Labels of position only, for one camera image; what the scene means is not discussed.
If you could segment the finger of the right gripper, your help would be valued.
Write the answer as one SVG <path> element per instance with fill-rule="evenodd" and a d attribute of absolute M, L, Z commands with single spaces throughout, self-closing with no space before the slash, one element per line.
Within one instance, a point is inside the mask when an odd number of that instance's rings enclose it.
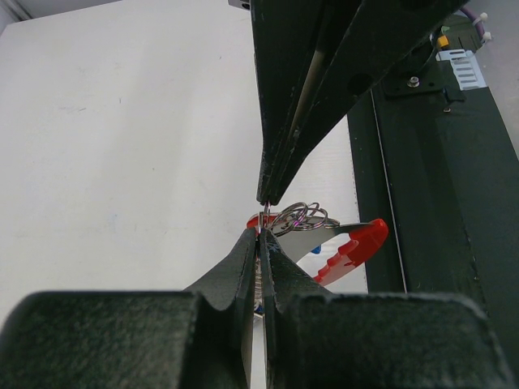
<path fill-rule="evenodd" d="M 306 120 L 311 129 L 330 130 L 400 60 L 463 1 L 359 1 L 361 3 Z"/>
<path fill-rule="evenodd" d="M 306 120 L 361 3 L 253 1 L 251 22 L 263 134 L 257 199 L 278 203 L 328 134 Z"/>

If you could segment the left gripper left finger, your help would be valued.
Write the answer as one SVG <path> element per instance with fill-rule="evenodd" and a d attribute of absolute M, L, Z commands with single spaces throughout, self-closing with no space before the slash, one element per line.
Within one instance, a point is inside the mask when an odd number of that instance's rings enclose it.
<path fill-rule="evenodd" d="M 231 251 L 185 292 L 200 293 L 215 310 L 254 307 L 256 232 L 245 229 Z"/>

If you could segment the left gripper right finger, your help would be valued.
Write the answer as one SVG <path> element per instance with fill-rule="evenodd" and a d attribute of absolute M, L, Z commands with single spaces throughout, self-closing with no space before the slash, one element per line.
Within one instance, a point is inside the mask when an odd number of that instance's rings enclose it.
<path fill-rule="evenodd" d="M 294 296 L 332 294 L 288 258 L 268 229 L 259 234 L 259 272 L 263 314 L 283 312 Z"/>

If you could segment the key organiser with red handle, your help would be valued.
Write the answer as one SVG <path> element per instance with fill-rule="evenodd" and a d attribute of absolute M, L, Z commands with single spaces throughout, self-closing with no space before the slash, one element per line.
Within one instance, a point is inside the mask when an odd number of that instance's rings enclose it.
<path fill-rule="evenodd" d="M 277 214 L 274 225 L 267 226 L 265 216 Z M 381 219 L 342 224 L 333 219 L 319 203 L 293 203 L 279 212 L 260 212 L 259 227 L 268 228 L 294 263 L 314 256 L 311 267 L 314 280 L 329 285 L 363 265 L 383 246 L 388 226 Z M 320 254 L 311 251 L 321 246 Z"/>

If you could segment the key with red tag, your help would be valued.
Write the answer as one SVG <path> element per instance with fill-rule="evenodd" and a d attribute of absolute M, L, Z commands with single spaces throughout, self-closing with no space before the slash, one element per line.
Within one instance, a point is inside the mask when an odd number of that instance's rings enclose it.
<path fill-rule="evenodd" d="M 265 216 L 264 220 L 267 222 L 267 226 L 271 227 L 274 225 L 274 220 L 277 218 L 277 214 L 270 214 L 269 216 Z M 246 223 L 246 228 L 255 228 L 257 229 L 260 226 L 260 214 L 254 214 Z"/>

